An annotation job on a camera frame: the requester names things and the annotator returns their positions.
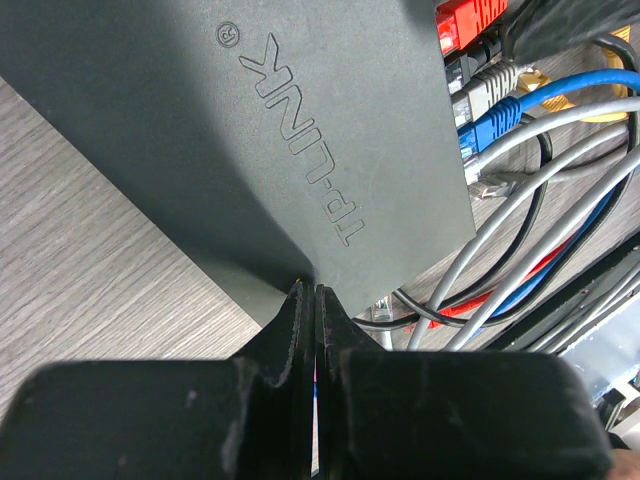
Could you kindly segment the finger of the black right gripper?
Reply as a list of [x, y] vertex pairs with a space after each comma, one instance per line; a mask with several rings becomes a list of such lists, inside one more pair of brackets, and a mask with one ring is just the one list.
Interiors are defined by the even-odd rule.
[[506, 58], [545, 58], [637, 23], [636, 0], [518, 1], [501, 23]]

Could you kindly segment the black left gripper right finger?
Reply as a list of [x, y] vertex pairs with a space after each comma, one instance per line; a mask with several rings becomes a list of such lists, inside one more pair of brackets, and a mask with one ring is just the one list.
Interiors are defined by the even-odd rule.
[[323, 479], [601, 479], [612, 465], [558, 357], [387, 351], [321, 286], [316, 358]]

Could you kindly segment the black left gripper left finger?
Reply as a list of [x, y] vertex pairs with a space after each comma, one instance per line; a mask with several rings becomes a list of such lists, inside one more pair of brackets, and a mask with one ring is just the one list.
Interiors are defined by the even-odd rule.
[[5, 479], [307, 479], [314, 294], [225, 360], [57, 362], [1, 423]]

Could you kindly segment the black network switch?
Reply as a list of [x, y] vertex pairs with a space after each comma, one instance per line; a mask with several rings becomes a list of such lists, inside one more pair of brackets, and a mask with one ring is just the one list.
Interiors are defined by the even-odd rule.
[[430, 1], [5, 1], [1, 76], [260, 324], [474, 236]]

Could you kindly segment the black mounting base plate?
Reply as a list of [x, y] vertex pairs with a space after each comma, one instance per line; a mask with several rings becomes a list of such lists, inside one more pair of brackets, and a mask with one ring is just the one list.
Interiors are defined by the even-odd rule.
[[522, 351], [538, 341], [558, 325], [574, 309], [584, 305], [587, 297], [596, 289], [599, 281], [639, 248], [639, 231], [611, 248], [597, 261], [541, 305], [534, 308], [514, 326], [501, 332], [482, 347], [487, 351]]

